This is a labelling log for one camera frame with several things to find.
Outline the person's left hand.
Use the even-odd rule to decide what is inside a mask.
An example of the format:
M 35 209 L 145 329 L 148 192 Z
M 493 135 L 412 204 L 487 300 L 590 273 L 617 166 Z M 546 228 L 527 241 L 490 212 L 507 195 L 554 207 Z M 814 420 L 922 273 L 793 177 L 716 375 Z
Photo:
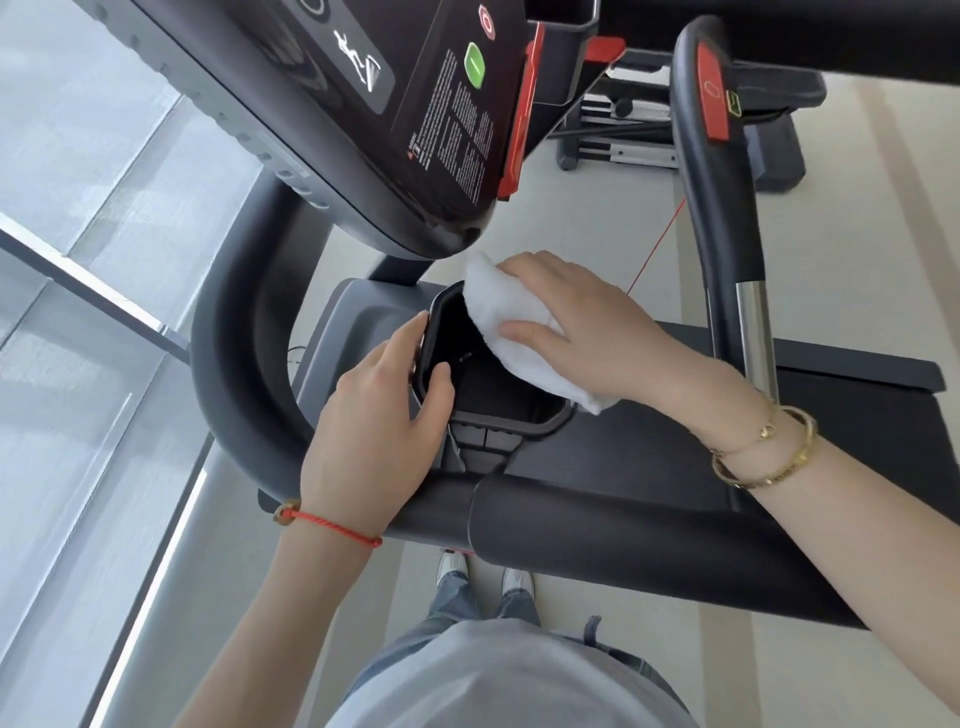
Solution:
M 420 409 L 411 413 L 410 376 L 427 321 L 416 314 L 340 376 L 301 469 L 302 510 L 368 542 L 422 485 L 447 434 L 416 444 L 411 432 Z

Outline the person's right hand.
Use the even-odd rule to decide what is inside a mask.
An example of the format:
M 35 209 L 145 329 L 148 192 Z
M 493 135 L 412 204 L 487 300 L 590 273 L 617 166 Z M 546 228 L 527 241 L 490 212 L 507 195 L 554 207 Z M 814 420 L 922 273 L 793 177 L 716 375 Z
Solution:
M 652 407 L 729 458 L 755 451 L 770 404 L 742 374 L 669 335 L 618 287 L 546 252 L 499 264 L 540 299 L 571 343 L 541 354 L 571 383 Z

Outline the white cleaning cloth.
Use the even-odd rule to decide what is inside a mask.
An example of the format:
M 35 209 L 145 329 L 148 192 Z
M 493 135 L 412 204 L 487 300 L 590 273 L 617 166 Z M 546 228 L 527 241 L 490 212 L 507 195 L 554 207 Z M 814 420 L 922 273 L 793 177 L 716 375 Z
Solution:
M 509 321 L 535 323 L 555 334 L 564 333 L 546 305 L 517 277 L 500 270 L 483 252 L 469 253 L 463 272 L 462 297 L 469 319 L 511 375 L 595 416 L 619 403 L 617 397 L 590 393 L 573 384 L 533 349 L 501 335 L 501 326 Z

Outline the black treadmill cup holder tray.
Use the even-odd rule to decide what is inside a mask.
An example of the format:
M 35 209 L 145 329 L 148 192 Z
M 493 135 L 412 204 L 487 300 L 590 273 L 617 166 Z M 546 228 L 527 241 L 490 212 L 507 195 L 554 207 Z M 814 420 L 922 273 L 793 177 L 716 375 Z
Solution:
M 432 301 L 414 359 L 412 388 L 419 402 L 438 364 L 450 368 L 455 390 L 449 430 L 473 448 L 508 450 L 516 440 L 543 439 L 562 428 L 574 405 L 510 373 L 471 319 L 464 283 L 456 282 Z

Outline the person's right forearm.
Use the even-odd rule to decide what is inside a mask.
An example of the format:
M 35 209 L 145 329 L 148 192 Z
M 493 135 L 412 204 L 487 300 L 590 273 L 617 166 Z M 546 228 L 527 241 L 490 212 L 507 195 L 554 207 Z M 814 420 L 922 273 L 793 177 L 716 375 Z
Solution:
M 724 458 L 738 480 L 783 467 L 804 426 L 776 413 L 778 434 Z M 917 672 L 960 663 L 960 526 L 822 436 L 809 462 L 750 493 L 861 621 Z

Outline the person's left forearm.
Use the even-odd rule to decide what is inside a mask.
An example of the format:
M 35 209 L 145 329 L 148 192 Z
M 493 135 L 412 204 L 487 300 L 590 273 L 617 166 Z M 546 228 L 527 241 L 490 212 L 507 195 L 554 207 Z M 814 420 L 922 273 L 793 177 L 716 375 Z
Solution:
M 337 609 L 384 525 L 353 514 L 295 518 L 268 573 L 173 728 L 294 728 Z

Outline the blue jeans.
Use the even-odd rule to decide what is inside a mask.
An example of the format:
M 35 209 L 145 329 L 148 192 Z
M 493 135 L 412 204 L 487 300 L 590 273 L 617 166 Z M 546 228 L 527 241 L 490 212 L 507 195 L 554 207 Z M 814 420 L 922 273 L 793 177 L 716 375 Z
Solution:
M 451 626 L 468 621 L 483 622 L 489 620 L 519 620 L 552 634 L 569 638 L 587 647 L 601 650 L 624 666 L 648 677 L 654 685 L 665 690 L 668 695 L 675 698 L 678 703 L 690 713 L 673 688 L 648 661 L 627 651 L 606 645 L 599 640 L 598 628 L 601 624 L 601 617 L 599 615 L 594 615 L 588 620 L 581 636 L 566 636 L 554 633 L 542 627 L 535 600 L 530 600 L 516 593 L 506 598 L 501 597 L 494 616 L 484 618 L 471 581 L 462 581 L 453 576 L 447 577 L 442 585 L 437 588 L 426 619 L 386 646 L 384 650 L 361 671 L 343 701 L 372 677 L 395 665 L 403 658 L 423 649 Z

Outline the black side handrail red button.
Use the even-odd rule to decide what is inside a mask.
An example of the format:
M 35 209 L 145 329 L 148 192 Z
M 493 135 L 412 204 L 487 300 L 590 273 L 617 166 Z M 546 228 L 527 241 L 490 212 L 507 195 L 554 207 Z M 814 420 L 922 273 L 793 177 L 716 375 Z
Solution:
M 684 26 L 670 68 L 673 140 L 713 356 L 778 402 L 757 195 L 733 70 L 718 17 Z

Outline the gold bangle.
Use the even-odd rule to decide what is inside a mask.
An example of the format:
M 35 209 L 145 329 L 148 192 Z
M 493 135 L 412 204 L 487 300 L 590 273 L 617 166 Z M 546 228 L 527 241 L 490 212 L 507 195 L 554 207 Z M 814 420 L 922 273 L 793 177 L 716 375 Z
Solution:
M 737 479 L 733 477 L 732 472 L 724 463 L 724 458 L 731 454 L 722 450 L 712 449 L 710 454 L 711 467 L 714 475 L 719 480 L 723 481 L 727 486 L 743 491 L 769 488 L 783 482 L 784 480 L 787 480 L 794 473 L 806 467 L 810 462 L 814 447 L 817 445 L 820 439 L 819 424 L 817 420 L 805 410 L 795 406 L 774 404 L 773 402 L 770 402 L 770 405 L 771 408 L 768 421 L 760 430 L 757 443 L 766 443 L 777 437 L 779 430 L 775 424 L 775 418 L 777 413 L 783 413 L 789 416 L 791 420 L 803 425 L 804 436 L 802 445 L 794 451 L 791 458 L 786 461 L 782 467 L 760 478 L 754 479 Z

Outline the grey shirt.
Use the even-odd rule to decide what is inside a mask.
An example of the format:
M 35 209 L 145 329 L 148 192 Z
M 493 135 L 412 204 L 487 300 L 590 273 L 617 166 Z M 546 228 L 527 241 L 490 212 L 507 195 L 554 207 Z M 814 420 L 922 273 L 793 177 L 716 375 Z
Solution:
M 605 652 L 518 619 L 459 622 L 345 698 L 327 728 L 699 728 Z

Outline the black treadmill console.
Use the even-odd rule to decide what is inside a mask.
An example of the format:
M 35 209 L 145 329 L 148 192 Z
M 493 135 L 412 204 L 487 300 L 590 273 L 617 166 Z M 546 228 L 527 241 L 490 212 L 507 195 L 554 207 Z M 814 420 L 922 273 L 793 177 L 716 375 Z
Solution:
M 523 0 L 72 0 L 311 206 L 405 260 L 483 236 Z

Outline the black exercise machine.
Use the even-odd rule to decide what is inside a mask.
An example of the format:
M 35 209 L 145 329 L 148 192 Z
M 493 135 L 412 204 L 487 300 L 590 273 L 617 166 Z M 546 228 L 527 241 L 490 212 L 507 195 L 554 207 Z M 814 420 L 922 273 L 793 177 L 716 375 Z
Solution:
M 732 43 L 759 192 L 786 193 L 806 176 L 792 116 L 825 102 L 825 71 L 960 88 L 960 0 L 601 0 L 600 34 L 627 51 L 611 70 L 583 73 L 593 86 L 551 135 L 560 170 L 677 168 L 666 83 L 614 73 L 665 70 L 680 30 L 706 15 Z

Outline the black curved treadmill handlebar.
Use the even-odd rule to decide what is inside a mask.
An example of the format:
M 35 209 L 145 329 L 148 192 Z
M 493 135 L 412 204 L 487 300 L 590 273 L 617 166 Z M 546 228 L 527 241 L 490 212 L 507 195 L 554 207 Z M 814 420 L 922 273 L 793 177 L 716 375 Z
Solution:
M 676 422 L 631 402 L 595 416 L 511 376 L 471 321 L 461 283 L 343 280 L 292 383 L 292 329 L 329 235 L 322 213 L 260 173 L 196 304 L 200 409 L 268 514 L 299 497 L 306 450 L 342 373 L 429 310 L 411 408 L 440 362 L 452 367 L 457 398 L 434 465 L 388 535 L 546 576 L 862 627 Z

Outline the grey window frame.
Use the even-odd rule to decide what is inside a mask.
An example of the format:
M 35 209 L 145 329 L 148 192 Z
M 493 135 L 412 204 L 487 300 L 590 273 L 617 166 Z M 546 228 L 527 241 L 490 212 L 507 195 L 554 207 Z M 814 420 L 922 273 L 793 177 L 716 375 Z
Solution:
M 185 365 L 189 343 L 177 330 L 150 314 L 81 264 L 25 226 L 0 212 L 0 250 Z

